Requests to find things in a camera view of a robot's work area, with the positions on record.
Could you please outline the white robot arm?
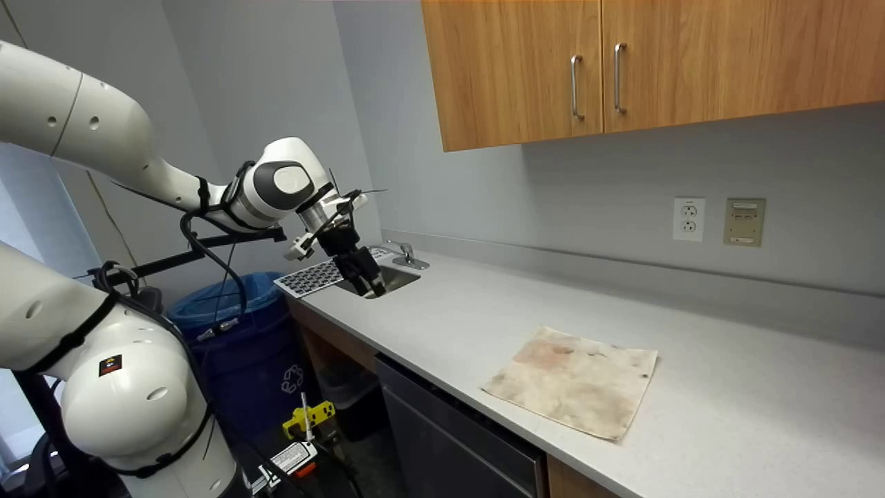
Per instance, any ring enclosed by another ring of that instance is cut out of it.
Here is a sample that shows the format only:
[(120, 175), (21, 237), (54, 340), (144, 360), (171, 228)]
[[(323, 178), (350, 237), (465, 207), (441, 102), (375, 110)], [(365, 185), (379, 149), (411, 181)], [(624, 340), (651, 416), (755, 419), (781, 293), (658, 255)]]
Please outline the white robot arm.
[[(354, 199), (300, 138), (270, 141), (259, 161), (216, 185), (162, 157), (153, 123), (130, 93), (3, 44), (0, 141), (99, 171), (231, 235), (261, 235), (300, 217), (297, 255), (321, 248), (354, 287), (386, 290), (354, 230)], [(235, 453), (169, 323), (14, 247), (0, 248), (0, 266), (0, 365), (65, 383), (62, 427), (77, 452), (102, 459), (134, 498), (235, 492)]]

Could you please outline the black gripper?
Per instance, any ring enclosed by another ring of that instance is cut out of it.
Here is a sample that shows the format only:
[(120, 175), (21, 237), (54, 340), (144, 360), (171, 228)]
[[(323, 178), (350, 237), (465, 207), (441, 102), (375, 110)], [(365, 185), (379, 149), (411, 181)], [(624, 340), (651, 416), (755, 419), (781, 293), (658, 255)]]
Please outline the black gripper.
[(368, 248), (359, 248), (359, 235), (351, 222), (323, 228), (319, 243), (337, 266), (343, 266), (340, 272), (358, 297), (387, 293), (382, 269)]

